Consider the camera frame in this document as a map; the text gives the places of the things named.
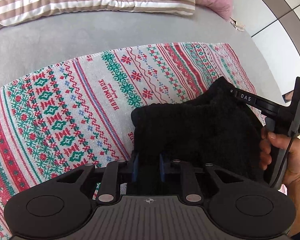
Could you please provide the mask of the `person's right hand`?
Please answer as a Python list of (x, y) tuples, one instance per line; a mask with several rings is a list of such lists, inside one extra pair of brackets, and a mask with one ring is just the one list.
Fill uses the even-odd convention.
[(296, 218), (289, 236), (291, 239), (300, 239), (300, 139), (296, 138), (291, 141), (289, 137), (275, 134), (263, 127), (260, 141), (260, 168), (263, 170), (271, 164), (271, 146), (289, 150), (287, 168), (282, 182), (296, 208)]

